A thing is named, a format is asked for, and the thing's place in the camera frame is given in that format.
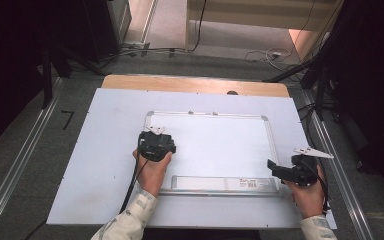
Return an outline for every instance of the metal frame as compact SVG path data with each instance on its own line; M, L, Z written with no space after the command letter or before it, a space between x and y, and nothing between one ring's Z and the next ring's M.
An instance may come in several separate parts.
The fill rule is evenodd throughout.
M11 168L9 169L4 181L0 186L0 216L10 199L18 180L20 179L40 136L42 135L43 129L45 128L50 116L52 115L55 105L58 102L63 85L64 81L61 78L57 78L54 83L54 98L50 102L48 108L42 109L40 111L39 116L33 125L33 128L31 129L26 141L21 147L20 152L15 158Z
M313 96L309 91L304 91L303 95L306 104L314 103ZM324 151L333 154L335 157L333 160L329 161L329 164L332 168L333 174L338 183L339 190L341 191L342 197L344 198L345 205L347 206L359 239L375 239L366 220L364 212L361 209L357 196L355 195L351 183L349 182L348 177L342 167L341 161L329 136L325 123L320 121L317 114L315 113L312 114L312 119L317 134L320 137Z

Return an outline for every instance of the person's left hand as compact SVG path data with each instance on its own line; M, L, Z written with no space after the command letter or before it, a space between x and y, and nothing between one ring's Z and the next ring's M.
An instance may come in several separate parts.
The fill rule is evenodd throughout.
M133 151L133 156L135 159L137 158L137 149ZM158 196L158 192L160 191L161 185L163 184L165 171L171 161L171 156L172 153L168 152L161 161L153 162L139 154L139 164L137 171L139 172L142 167L143 169L137 177L138 182L143 190L149 192L154 197Z

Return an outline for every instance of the hand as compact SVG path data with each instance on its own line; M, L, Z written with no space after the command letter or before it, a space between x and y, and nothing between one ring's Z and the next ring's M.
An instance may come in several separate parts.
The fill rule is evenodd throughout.
M323 179L319 166L317 170L320 178ZM292 190L294 201L301 210L303 219L323 214L324 193L319 181L305 188L299 187L294 182L284 182Z
M133 156L137 158L137 149L133 151ZM142 169L140 175L137 177L141 188L154 197L158 196L161 185L164 181L165 171L171 161L172 153L168 152L164 158L159 162L149 161L139 154L139 164L136 174Z

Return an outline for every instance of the gray carpet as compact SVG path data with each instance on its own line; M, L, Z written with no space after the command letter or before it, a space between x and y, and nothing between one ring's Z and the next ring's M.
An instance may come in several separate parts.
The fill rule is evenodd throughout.
M145 57L123 56L112 61L106 71L114 74L154 74L175 76L203 76L258 81L271 78L280 72L263 62L248 63L239 59L149 53ZM49 214L58 185L73 151L89 104L103 77L91 72L76 72L64 80L61 98L44 129L42 137L33 151L30 161L0 218L0 239L24 239ZM297 107L305 105L302 90L291 81L286 81L291 97ZM37 115L42 96L39 94L11 124L0 138L0 182L8 171L27 137ZM68 115L61 110L75 114L66 130ZM342 164L366 213L368 222L377 239L384 239L384 178L378 175L362 174L355 170L356 154L340 125L334 123L330 113L325 111L326 124L335 146L341 155ZM311 128L317 147L317 134ZM335 230L339 239L358 239L336 181L327 166L331 206L338 225ZM31 239L89 239L96 227L48 226L45 225ZM303 239L300 230L262 230L262 239Z

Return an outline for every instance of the patterned sleeve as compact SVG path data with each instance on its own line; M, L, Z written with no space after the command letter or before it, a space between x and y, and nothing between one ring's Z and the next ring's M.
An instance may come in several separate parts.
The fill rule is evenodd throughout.
M322 215L306 218L300 223L306 240L337 239L326 218Z
M141 190L126 210L102 226L92 240L142 239L143 230L157 203L154 196Z

